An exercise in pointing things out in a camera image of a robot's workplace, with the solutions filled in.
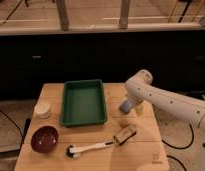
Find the brush handle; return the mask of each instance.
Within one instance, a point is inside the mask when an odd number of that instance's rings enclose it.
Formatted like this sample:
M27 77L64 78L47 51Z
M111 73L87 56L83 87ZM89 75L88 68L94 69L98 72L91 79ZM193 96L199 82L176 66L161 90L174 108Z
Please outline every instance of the brush handle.
M103 143L96 143L92 145L86 145L83 147L72 147L70 148L70 153L81 153L91 149L100 149L100 148L107 148L113 145L113 141L103 142Z

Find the floor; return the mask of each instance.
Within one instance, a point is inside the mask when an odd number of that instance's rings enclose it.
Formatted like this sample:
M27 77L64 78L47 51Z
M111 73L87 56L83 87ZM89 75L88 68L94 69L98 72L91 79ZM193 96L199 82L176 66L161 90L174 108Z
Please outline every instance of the floor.
M118 25L121 0L65 1L70 27L72 28L85 29L95 25ZM0 3L0 28L59 27L56 4L52 0L29 0L29 7L26 7L24 1L22 1L19 8L4 24L5 18L18 2L19 0L3 0ZM131 0L129 24L177 22L186 2L177 1L174 8L175 3L176 0ZM193 0L183 22L198 21L204 14L205 0Z
M0 109L6 112L23 130L25 120L31 117L35 99L19 101L0 101ZM162 138L174 146L186 146L191 140L189 125L171 114L165 113L154 106ZM165 145L167 155L177 157L187 170L196 170L197 156L201 147L202 132L194 128L195 140L186 150L176 150ZM0 113L0 152L18 149L20 136L17 129ZM17 161L18 152L0 154L0 171L12 171ZM175 160L169 158L170 171L181 171L182 167Z

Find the wall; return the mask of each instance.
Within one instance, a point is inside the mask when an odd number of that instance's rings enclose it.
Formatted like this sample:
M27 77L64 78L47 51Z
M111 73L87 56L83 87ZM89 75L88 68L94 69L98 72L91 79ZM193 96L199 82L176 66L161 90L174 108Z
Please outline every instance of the wall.
M0 37L0 99L38 97L45 82L124 82L142 68L160 88L205 90L205 31Z

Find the white object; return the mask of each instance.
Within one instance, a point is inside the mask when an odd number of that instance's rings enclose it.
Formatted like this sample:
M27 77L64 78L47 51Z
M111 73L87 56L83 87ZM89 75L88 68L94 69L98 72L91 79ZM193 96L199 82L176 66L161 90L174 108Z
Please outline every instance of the white object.
M51 116L51 105L47 101L39 100L34 107L34 113L39 118L49 118Z
M113 142L109 141L109 142L96 143L96 144L82 146L82 147L71 147L70 153L81 153L81 152L91 150L91 149L107 148L107 147L110 147L112 145L113 145Z
M203 148L199 158L199 171L205 171L205 101L183 96L151 86L153 77L147 70L140 70L129 78L125 87L127 100L120 110L129 113L142 100L147 100L160 109L173 114L203 130Z

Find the white cup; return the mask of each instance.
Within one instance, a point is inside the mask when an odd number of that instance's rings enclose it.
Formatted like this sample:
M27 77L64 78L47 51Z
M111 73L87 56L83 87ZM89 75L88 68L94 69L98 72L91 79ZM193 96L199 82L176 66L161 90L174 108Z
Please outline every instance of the white cup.
M39 100L34 107L34 113L36 116L42 119L49 118L51 116L51 105L47 101Z

